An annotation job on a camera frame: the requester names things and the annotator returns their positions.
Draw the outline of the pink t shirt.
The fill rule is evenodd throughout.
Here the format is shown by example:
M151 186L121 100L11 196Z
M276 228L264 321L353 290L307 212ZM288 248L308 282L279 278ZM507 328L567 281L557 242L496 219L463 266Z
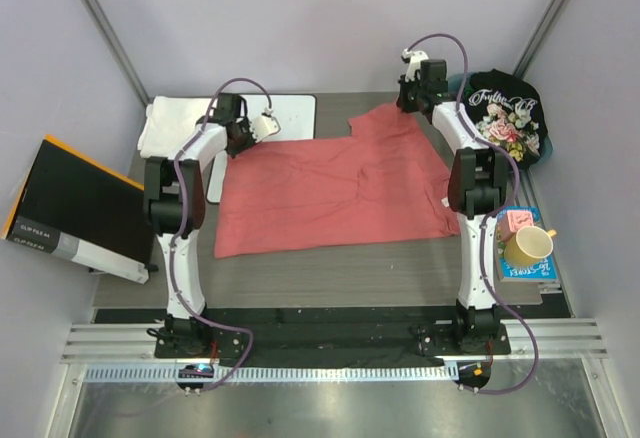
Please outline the pink t shirt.
M380 105L346 137L263 143L227 165L217 258L456 236L449 169L412 114Z

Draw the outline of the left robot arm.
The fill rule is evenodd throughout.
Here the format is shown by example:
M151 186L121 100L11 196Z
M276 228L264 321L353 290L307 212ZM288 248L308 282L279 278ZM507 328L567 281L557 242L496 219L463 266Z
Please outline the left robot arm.
M146 108L137 143L144 160L143 214L161 249L168 290L157 339L178 342L193 357L205 355L213 343L197 256L206 217L203 171L219 155L235 157L258 142L239 94L158 96Z

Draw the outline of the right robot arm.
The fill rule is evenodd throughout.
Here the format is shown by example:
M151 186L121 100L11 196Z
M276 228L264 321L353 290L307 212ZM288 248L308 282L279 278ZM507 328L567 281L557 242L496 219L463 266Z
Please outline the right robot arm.
M426 354L461 355L511 352L493 294L496 217L505 204L509 165L481 137L464 106L448 90L447 64L422 51L402 53L407 69L399 78L397 106L424 115L454 153L447 188L449 208L461 232L461 283L455 318L449 327L426 333L436 344Z

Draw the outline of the folded white t shirt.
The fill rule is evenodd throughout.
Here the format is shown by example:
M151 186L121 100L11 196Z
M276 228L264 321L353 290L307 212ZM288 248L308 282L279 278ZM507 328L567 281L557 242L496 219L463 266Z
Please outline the folded white t shirt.
M211 99L156 96L146 107L137 150L143 159L173 156L192 136Z

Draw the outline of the white dry-erase board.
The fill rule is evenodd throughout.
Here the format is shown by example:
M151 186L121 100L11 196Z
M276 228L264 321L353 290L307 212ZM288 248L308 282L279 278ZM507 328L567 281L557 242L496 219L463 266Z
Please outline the white dry-erase board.
M313 139L315 135L316 97L310 94L272 94L273 115L280 125L280 131L266 139L266 142ZM206 199L218 204L222 195L223 182L229 155L220 152L212 163Z

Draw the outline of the pink sticky note pad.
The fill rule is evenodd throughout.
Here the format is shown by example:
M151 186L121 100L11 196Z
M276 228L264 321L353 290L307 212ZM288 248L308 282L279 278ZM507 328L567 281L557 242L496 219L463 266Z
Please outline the pink sticky note pad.
M534 225L533 213L529 209L510 208L497 221L499 237L507 242L521 228Z

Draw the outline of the yellow mug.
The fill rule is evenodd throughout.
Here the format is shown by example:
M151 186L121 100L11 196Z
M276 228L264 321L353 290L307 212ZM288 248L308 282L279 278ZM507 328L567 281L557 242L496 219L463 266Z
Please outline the yellow mug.
M533 266L553 253L556 235L555 230L524 226L506 242L503 258L511 267Z

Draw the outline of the black orange clip file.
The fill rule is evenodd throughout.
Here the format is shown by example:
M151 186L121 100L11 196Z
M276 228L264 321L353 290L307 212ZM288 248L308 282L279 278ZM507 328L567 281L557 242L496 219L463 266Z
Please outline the black orange clip file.
M144 284L157 267L143 198L142 184L47 135L1 237Z

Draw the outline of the blue picture book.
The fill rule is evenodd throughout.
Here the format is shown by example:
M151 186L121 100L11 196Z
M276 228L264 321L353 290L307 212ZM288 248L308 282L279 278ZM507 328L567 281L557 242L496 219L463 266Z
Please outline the blue picture book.
M497 221L504 213L505 210L510 208L522 208L529 209L533 213L534 226L542 227L540 221L539 210L535 207L527 206L511 206L501 211L497 216ZM555 265L553 264L552 254L543 261L526 268L516 268L508 265L504 258L503 252L506 242L503 242L499 237L499 231L496 225L496 238L495 238L495 259L497 266L497 273L501 281L504 282L551 282L557 279L557 272Z

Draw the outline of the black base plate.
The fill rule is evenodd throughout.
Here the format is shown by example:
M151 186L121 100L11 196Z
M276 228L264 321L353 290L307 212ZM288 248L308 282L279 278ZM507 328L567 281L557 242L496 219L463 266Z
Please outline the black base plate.
M395 368L438 366L448 356L505 356L511 343L498 312L470 328L453 306L228 308L148 329L158 358L214 358L223 366Z

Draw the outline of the aluminium frame rail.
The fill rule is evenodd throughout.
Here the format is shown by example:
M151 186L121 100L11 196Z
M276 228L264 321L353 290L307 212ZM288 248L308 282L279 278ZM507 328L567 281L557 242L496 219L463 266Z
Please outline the aluminium frame rail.
M606 358L608 352L593 318L529 319L540 357ZM154 359L155 340L147 324L74 325L62 352L64 363L145 362Z

